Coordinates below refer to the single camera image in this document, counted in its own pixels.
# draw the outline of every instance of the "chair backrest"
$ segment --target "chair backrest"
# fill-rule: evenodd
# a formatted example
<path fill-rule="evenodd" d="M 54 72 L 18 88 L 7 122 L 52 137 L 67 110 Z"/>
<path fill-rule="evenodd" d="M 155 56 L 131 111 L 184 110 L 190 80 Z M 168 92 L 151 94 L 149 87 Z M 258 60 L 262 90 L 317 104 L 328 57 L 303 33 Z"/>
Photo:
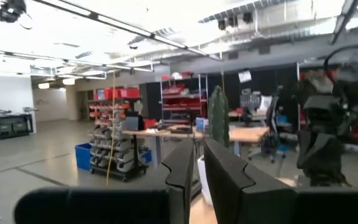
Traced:
<path fill-rule="evenodd" d="M 273 128 L 273 124 L 272 122 L 276 123 L 276 118 L 274 118 L 273 116 L 275 116 L 275 110 L 277 107 L 277 102 L 278 102 L 278 96 L 273 96 L 272 102 L 269 106 L 269 108 L 267 108 L 266 111 L 266 124 L 268 127 Z"/>

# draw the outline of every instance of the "black wall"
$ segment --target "black wall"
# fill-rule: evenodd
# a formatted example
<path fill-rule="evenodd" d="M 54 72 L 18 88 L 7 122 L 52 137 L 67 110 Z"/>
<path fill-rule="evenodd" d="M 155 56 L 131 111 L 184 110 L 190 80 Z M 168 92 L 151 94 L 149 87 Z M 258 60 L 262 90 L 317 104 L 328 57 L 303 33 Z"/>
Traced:
<path fill-rule="evenodd" d="M 229 101 L 230 109 L 234 110 L 240 105 L 241 90 L 250 88 L 252 91 L 260 91 L 263 95 L 273 95 L 277 92 L 277 87 L 283 85 L 284 96 L 282 105 L 283 114 L 288 121 L 298 126 L 298 105 L 291 99 L 292 89 L 297 84 L 297 66 L 295 63 L 273 66 L 251 68 L 252 80 L 240 83 L 238 73 L 243 70 L 232 70 L 224 72 L 224 90 Z M 208 76 L 208 95 L 211 96 L 215 86 L 222 86 L 222 76 L 220 73 L 210 73 Z M 184 83 L 187 88 L 198 89 L 198 80 L 180 80 L 177 83 Z M 201 88 L 205 88 L 205 80 L 201 80 Z M 160 83 L 145 83 L 139 85 L 140 94 L 143 97 L 144 116 L 159 120 L 161 118 Z"/>

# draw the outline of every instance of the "yellow cable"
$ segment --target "yellow cable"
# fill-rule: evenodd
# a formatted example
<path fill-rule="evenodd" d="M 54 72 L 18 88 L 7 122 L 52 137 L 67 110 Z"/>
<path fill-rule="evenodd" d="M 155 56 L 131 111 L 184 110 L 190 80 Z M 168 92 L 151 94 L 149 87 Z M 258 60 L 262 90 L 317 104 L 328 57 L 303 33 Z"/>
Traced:
<path fill-rule="evenodd" d="M 111 167 L 111 160 L 112 160 L 112 152 L 114 149 L 114 130 L 115 130 L 115 122 L 114 122 L 114 107 L 115 107 L 115 99 L 116 99 L 116 73 L 112 73 L 112 131 L 111 131 L 111 150 L 110 150 L 110 158 L 109 158 L 109 164 L 107 168 L 107 175 L 106 175 L 106 186 L 109 186 L 109 175 L 110 175 L 110 167 Z"/>
<path fill-rule="evenodd" d="M 225 93 L 225 91 L 224 91 L 224 77 L 223 77 L 224 75 L 222 75 L 222 89 L 223 89 L 223 92 Z"/>

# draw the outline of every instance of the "green plant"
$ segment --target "green plant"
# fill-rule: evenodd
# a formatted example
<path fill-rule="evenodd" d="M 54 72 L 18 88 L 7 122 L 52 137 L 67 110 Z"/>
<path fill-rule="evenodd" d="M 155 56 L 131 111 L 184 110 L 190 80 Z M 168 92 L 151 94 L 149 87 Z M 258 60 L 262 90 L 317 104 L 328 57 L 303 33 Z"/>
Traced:
<path fill-rule="evenodd" d="M 215 87 L 209 99 L 208 123 L 212 139 L 229 147 L 229 104 L 220 86 Z"/>

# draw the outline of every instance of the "gray bin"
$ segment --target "gray bin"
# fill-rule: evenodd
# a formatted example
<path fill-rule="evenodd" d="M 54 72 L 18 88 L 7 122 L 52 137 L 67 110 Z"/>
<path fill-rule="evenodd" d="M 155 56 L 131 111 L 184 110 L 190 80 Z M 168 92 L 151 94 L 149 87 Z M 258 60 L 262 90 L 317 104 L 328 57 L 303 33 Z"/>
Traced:
<path fill-rule="evenodd" d="M 11 124 L 0 124 L 0 133 L 10 133 L 12 132 Z"/>
<path fill-rule="evenodd" d="M 13 131 L 27 131 L 27 123 L 26 122 L 20 122 L 20 123 L 14 123 L 13 125 Z"/>

